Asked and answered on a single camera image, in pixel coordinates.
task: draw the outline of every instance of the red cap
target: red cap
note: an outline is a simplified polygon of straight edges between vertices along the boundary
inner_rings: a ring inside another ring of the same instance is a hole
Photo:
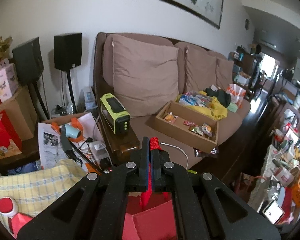
[[[8,214],[13,210],[13,202],[10,198],[5,197],[0,199],[0,212]]]

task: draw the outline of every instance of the speaker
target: speaker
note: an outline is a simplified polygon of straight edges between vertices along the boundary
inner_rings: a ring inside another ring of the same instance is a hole
[[[43,72],[39,37],[20,44],[12,50],[21,86],[37,81]]]
[[[82,33],[67,33],[53,37],[54,67],[68,71],[81,65]]]

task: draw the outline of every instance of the portable radio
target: portable radio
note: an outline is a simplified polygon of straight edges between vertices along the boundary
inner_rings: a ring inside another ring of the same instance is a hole
[[[130,127],[130,115],[111,93],[101,97],[101,112],[114,134],[126,133]]]

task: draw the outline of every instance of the dark floor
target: dark floor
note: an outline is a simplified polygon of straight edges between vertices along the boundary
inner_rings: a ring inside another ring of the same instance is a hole
[[[267,105],[267,93],[263,92],[258,99],[251,101],[251,110],[243,120],[240,128],[219,146],[218,158],[206,157],[191,169],[210,172],[226,185],[235,180],[240,172],[257,176],[266,155],[266,147],[261,147],[258,136],[262,120],[261,114]]]

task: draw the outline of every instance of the screw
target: screw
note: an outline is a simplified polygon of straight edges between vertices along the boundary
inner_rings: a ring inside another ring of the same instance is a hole
[[[95,172],[90,172],[87,176],[88,180],[95,180],[98,177],[98,174]]]
[[[172,162],[166,162],[166,163],[164,164],[164,166],[165,166],[167,169],[171,169],[171,168],[173,168],[174,164],[173,164]]]
[[[206,172],[206,173],[202,174],[202,178],[205,179],[205,180],[211,180],[212,179],[212,174]]]
[[[135,166],[136,166],[136,164],[135,164],[134,162],[128,162],[128,163],[126,164],[126,167],[127,167],[128,169],[133,169],[133,168],[135,168]]]

